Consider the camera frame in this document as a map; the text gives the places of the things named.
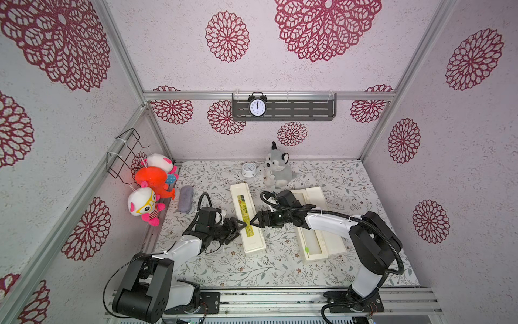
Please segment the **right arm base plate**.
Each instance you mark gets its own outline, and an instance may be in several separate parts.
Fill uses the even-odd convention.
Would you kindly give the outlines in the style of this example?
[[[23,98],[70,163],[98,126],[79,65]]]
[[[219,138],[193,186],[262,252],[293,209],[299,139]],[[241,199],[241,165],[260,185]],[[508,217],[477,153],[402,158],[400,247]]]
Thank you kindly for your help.
[[[361,297],[353,290],[336,290],[324,293],[327,303],[322,310],[329,310],[331,313],[382,313],[384,306],[381,301],[379,290],[365,297]]]

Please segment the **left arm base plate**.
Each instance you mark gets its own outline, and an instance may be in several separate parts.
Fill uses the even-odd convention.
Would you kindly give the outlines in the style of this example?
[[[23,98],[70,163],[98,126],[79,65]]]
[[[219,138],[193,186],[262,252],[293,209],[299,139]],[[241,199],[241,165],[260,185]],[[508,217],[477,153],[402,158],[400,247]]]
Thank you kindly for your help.
[[[221,304],[220,292],[204,292],[193,297],[188,305],[174,307],[167,311],[169,315],[216,315]]]

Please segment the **cream wrap dispenser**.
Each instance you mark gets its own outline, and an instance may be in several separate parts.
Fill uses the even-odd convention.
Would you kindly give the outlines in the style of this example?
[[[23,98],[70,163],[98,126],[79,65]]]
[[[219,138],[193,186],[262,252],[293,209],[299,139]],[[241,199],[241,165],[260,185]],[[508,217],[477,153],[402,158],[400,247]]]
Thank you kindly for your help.
[[[327,200],[321,187],[307,188],[310,203],[316,205],[319,209],[327,210],[329,208]],[[322,231],[327,252],[330,256],[341,255],[347,252],[343,238],[330,232]]]
[[[246,223],[246,227],[240,230],[240,237],[245,254],[253,255],[264,251],[267,247],[261,228],[252,226],[252,218],[256,209],[247,183],[235,184],[230,187],[233,206],[237,218]]]

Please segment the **cream dispenser bottom tray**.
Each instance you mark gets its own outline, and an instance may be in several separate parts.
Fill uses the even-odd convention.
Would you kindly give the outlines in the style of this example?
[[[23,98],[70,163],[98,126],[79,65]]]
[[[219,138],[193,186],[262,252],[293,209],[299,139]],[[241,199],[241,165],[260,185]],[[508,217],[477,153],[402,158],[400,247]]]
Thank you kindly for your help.
[[[317,209],[328,207],[321,187],[291,191],[301,205],[316,205]],[[295,227],[300,255],[305,263],[320,261],[329,257],[324,234],[320,230]]]

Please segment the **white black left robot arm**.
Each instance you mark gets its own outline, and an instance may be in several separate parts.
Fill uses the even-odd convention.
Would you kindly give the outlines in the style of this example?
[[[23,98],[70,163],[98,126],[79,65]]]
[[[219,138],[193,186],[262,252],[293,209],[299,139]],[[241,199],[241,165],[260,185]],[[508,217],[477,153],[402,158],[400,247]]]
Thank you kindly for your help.
[[[193,313],[203,305],[200,285],[173,278],[174,270],[205,252],[212,242],[227,245],[247,224],[221,209],[199,209],[182,237],[164,252],[134,255],[113,298],[112,315],[156,323],[170,309]]]

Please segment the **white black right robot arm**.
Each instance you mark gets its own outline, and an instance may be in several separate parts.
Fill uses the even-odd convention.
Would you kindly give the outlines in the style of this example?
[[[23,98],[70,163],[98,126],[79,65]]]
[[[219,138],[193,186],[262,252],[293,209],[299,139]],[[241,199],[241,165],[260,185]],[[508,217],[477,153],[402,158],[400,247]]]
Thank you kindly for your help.
[[[400,255],[402,243],[376,213],[350,216],[322,210],[314,205],[268,205],[272,209],[258,212],[251,219],[251,225],[257,228],[281,228],[285,224],[293,224],[351,240],[361,263],[360,270],[349,287],[349,295],[353,301],[365,300],[375,295],[391,274],[404,274],[405,267]]]

